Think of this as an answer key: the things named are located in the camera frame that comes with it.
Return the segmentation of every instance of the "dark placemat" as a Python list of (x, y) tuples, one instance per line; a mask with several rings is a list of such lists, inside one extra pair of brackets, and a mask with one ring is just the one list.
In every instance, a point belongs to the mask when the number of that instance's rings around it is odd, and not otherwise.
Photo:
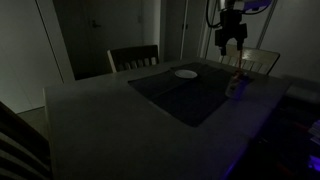
[[(174, 74), (179, 69), (195, 71), (198, 77), (179, 78)], [(196, 127), (227, 100), (224, 92), (231, 75), (206, 64), (191, 63), (128, 83), (172, 116)]]

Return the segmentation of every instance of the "white plate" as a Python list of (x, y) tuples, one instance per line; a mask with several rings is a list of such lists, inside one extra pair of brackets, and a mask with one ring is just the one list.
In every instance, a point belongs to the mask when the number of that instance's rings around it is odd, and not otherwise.
[(196, 72), (190, 70), (178, 70), (175, 72), (175, 75), (184, 79), (193, 79), (198, 76)]

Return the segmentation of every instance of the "wooden chair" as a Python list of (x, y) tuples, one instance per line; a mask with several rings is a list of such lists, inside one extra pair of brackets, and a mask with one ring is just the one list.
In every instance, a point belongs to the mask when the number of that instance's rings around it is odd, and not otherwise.
[[(220, 56), (219, 62), (231, 66), (239, 66), (237, 46), (228, 44), (227, 55)], [(260, 74), (269, 75), (280, 57), (279, 53), (252, 48), (243, 48), (241, 68)]]
[[(21, 150), (12, 143), (0, 139), (2, 151), (28, 165), (27, 167), (23, 166), (6, 156), (0, 157), (0, 168), (26, 179), (51, 179), (48, 141), (2, 102), (0, 102), (0, 132), (15, 141), (14, 144), (17, 143), (29, 151)], [(8, 177), (0, 171), (0, 179), (12, 179), (12, 177)]]
[(112, 72), (159, 64), (158, 46), (138, 46), (108, 50)]

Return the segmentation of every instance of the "wall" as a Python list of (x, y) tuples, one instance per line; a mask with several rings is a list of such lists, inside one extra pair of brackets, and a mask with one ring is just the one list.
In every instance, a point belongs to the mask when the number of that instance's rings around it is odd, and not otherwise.
[(159, 46), (159, 58), (160, 61), (164, 61), (164, 49), (166, 44), (166, 6), (167, 0), (161, 0), (160, 10), (160, 46)]
[(271, 76), (289, 79), (289, 95), (320, 102), (320, 1), (280, 0), (261, 48), (280, 52)]
[(36, 1), (0, 1), (0, 22), (0, 100), (16, 113), (41, 107), (62, 76)]

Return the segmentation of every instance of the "white table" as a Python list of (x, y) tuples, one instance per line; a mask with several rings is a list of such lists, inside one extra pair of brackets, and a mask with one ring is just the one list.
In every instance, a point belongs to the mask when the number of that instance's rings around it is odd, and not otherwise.
[(227, 100), (196, 128), (163, 112), (127, 83), (190, 62), (46, 88), (54, 179), (223, 179), (289, 83), (249, 73), (255, 80), (243, 99)]

